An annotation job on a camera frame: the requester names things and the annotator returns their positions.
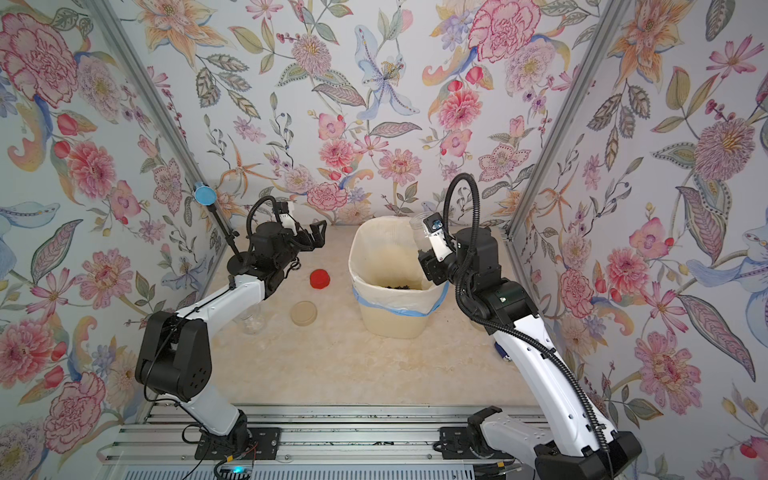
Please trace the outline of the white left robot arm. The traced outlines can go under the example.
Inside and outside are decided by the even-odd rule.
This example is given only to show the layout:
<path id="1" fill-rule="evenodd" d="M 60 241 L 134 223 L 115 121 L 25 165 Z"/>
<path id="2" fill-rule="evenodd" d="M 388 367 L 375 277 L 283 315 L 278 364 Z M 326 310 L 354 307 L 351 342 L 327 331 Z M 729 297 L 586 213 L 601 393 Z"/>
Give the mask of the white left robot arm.
<path id="1" fill-rule="evenodd" d="M 246 216 L 247 248 L 237 246 L 235 232 L 226 235 L 233 252 L 227 285 L 190 306 L 149 317 L 136 380 L 145 394 L 173 402 L 197 423 L 209 454 L 233 459 L 256 445 L 246 414 L 210 382 L 213 337 L 273 295 L 287 273 L 299 266 L 300 253 L 325 245 L 326 230 L 326 221 L 302 227 L 291 203 L 265 196 Z"/>

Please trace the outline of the cream trash bin with liner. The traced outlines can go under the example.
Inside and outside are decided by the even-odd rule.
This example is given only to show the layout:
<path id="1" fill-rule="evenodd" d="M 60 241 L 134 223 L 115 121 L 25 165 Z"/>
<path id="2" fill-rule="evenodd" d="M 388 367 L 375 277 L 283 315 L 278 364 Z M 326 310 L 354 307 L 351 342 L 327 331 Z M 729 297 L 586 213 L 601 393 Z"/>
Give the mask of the cream trash bin with liner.
<path id="1" fill-rule="evenodd" d="M 372 334 L 414 339 L 443 304 L 446 283 L 429 281 L 407 217 L 380 217 L 357 229 L 348 259 L 362 322 Z"/>

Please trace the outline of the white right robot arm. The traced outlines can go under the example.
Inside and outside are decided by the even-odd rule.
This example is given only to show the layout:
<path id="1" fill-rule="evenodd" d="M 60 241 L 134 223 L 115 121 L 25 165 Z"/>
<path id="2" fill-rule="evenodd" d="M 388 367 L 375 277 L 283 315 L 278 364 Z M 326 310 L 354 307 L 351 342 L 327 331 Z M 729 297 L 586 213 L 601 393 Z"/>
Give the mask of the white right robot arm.
<path id="1" fill-rule="evenodd" d="M 521 373 L 548 422 L 527 425 L 489 406 L 466 424 L 468 451 L 480 459 L 509 458 L 537 479 L 614 479 L 641 454 L 637 438 L 619 431 L 590 400 L 555 348 L 538 309 L 517 282 L 503 277 L 498 243 L 480 224 L 480 194 L 472 175 L 454 177 L 446 193 L 466 183 L 472 199 L 469 227 L 449 230 L 450 200 L 422 221 L 430 247 L 418 255 L 435 285 L 451 284 L 459 310 L 482 326 Z"/>

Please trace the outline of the red lid tea jar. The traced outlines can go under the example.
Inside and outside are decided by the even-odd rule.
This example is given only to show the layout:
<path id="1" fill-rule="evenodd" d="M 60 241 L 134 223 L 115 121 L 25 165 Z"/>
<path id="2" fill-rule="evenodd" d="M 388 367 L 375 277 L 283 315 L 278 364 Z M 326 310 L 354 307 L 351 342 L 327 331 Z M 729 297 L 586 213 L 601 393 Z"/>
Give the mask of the red lid tea jar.
<path id="1" fill-rule="evenodd" d="M 418 250 L 423 252 L 432 250 L 432 239 L 442 230 L 441 215 L 437 212 L 425 211 L 414 215 L 409 220 L 409 225 Z"/>

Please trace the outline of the red jar lid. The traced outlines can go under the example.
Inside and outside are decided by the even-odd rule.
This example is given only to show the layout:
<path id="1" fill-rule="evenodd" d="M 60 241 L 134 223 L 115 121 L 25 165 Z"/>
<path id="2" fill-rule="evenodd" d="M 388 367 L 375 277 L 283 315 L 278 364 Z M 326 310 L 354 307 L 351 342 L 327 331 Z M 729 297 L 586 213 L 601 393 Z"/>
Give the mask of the red jar lid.
<path id="1" fill-rule="evenodd" d="M 322 290 L 330 285 L 331 277 L 325 269 L 316 269 L 311 272 L 309 282 L 313 289 Z"/>

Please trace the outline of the clear glass tea jar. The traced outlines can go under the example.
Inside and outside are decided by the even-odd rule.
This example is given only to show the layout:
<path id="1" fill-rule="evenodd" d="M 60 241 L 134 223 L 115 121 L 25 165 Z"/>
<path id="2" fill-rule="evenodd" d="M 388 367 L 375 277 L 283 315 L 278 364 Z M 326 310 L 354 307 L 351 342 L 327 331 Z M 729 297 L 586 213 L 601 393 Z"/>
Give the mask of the clear glass tea jar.
<path id="1" fill-rule="evenodd" d="M 243 310 L 235 319 L 238 328 L 247 335 L 257 335 L 266 326 L 265 319 L 260 304 L 253 305 Z"/>

